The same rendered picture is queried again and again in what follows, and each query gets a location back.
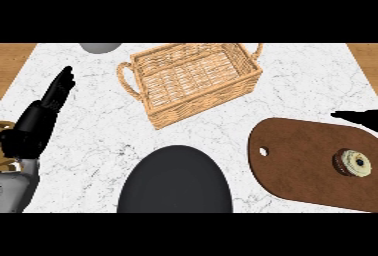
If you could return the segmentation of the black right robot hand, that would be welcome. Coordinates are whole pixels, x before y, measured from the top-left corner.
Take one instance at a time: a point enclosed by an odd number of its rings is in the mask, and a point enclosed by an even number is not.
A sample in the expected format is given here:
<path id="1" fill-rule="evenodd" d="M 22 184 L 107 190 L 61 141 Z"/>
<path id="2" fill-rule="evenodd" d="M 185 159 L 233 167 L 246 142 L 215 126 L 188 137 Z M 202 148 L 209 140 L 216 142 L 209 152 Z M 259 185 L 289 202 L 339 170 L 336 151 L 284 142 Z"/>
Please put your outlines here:
<path id="1" fill-rule="evenodd" d="M 333 118 L 340 118 L 345 121 L 360 124 L 371 131 L 378 132 L 378 109 L 358 111 L 335 111 L 330 116 Z"/>

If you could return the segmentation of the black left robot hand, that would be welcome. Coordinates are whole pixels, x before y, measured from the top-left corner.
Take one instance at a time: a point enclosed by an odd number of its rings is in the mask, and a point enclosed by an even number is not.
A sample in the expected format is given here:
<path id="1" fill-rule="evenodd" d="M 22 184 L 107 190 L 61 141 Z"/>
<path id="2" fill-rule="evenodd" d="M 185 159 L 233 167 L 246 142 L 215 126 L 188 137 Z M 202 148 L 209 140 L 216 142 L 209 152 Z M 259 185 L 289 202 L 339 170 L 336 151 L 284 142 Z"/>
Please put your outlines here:
<path id="1" fill-rule="evenodd" d="M 57 114 L 73 86 L 72 67 L 66 66 L 53 79 L 42 98 L 29 104 L 14 123 L 14 130 L 22 135 L 20 159 L 36 159 L 45 149 Z"/>

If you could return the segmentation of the cream frosted chocolate cupcake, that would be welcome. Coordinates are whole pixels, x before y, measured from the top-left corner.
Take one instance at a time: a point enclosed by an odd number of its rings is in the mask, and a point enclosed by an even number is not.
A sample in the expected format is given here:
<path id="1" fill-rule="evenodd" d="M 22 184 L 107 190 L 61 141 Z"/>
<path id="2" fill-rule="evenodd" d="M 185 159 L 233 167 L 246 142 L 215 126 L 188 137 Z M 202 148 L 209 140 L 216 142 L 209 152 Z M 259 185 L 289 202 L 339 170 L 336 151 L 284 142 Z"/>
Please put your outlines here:
<path id="1" fill-rule="evenodd" d="M 332 164 L 340 175 L 363 178 L 370 175 L 371 164 L 367 157 L 355 150 L 342 148 L 332 156 Z"/>

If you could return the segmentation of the brown wooden cutting board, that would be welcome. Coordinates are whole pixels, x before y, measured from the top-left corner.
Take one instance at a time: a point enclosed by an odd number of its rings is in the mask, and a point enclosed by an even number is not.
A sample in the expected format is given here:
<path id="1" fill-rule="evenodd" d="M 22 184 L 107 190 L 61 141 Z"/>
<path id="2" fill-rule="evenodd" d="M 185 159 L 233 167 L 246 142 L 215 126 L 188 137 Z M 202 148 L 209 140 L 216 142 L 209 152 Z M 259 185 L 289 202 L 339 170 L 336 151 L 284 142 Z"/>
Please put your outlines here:
<path id="1" fill-rule="evenodd" d="M 369 176 L 346 177 L 336 171 L 332 157 L 340 149 L 367 157 Z M 247 161 L 259 185 L 274 196 L 378 212 L 378 137 L 364 130 L 268 118 L 249 134 Z"/>

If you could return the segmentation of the grey round bowl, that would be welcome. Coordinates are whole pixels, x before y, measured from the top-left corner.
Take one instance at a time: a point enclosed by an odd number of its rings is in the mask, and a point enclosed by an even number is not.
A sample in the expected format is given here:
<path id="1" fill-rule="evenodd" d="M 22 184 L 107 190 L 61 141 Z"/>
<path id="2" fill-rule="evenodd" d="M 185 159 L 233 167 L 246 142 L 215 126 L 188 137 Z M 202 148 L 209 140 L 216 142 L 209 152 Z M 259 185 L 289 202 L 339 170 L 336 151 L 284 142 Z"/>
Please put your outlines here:
<path id="1" fill-rule="evenodd" d="M 81 48 L 91 54 L 103 54 L 112 52 L 119 46 L 119 43 L 81 43 Z"/>

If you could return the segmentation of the dark grey oval plate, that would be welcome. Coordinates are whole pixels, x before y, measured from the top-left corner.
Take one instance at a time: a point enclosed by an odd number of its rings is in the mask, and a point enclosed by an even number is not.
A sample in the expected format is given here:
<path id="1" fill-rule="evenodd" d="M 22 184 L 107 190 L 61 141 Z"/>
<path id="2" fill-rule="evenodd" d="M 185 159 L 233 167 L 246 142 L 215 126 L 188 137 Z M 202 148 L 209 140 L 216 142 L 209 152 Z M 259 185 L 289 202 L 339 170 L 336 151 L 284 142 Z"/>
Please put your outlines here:
<path id="1" fill-rule="evenodd" d="M 227 181 L 209 156 L 182 145 L 154 150 L 125 180 L 117 213 L 231 213 Z"/>

